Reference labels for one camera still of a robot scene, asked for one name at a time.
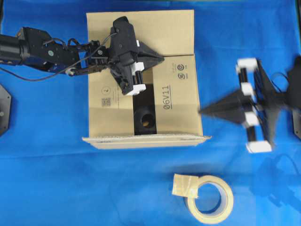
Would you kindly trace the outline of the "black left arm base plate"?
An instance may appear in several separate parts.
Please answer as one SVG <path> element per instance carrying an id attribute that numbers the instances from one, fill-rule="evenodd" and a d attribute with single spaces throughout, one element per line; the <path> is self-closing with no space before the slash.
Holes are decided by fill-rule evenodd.
<path id="1" fill-rule="evenodd" d="M 9 128 L 11 95 L 0 85 L 0 135 L 2 136 Z"/>

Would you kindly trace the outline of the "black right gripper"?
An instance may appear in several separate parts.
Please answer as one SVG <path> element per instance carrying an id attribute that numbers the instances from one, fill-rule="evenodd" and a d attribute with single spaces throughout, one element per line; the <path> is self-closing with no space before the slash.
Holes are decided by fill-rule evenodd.
<path id="1" fill-rule="evenodd" d="M 237 60 L 240 89 L 224 96 L 217 102 L 201 108 L 200 114 L 220 118 L 247 129 L 250 153 L 271 152 L 276 133 L 279 112 L 290 104 L 290 85 L 285 91 L 277 91 L 264 71 L 260 60 L 241 58 Z"/>

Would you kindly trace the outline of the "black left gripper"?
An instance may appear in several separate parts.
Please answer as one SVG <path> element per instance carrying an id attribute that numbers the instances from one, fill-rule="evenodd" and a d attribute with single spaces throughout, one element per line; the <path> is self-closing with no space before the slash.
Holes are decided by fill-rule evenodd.
<path id="1" fill-rule="evenodd" d="M 135 96 L 146 90 L 142 71 L 157 66 L 164 57 L 136 39 L 134 27 L 122 16 L 113 22 L 109 69 L 122 94 Z"/>

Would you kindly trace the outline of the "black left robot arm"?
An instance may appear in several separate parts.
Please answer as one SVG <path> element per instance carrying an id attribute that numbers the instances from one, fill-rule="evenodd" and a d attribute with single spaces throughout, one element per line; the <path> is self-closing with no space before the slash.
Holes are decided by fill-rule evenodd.
<path id="1" fill-rule="evenodd" d="M 123 95 L 135 96 L 146 89 L 143 71 L 164 61 L 164 57 L 136 39 L 134 26 L 122 16 L 112 23 L 103 42 L 67 43 L 48 32 L 22 27 L 15 37 L 0 36 L 0 63 L 25 65 L 52 76 L 78 76 L 109 69 Z"/>

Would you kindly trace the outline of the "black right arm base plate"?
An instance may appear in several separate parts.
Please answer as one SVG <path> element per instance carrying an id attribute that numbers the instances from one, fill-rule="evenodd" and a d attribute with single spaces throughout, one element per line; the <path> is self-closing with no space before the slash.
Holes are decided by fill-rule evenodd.
<path id="1" fill-rule="evenodd" d="M 292 116 L 293 116 L 294 134 L 300 139 L 301 138 L 301 111 L 300 111 L 300 109 L 294 108 L 292 110 Z"/>

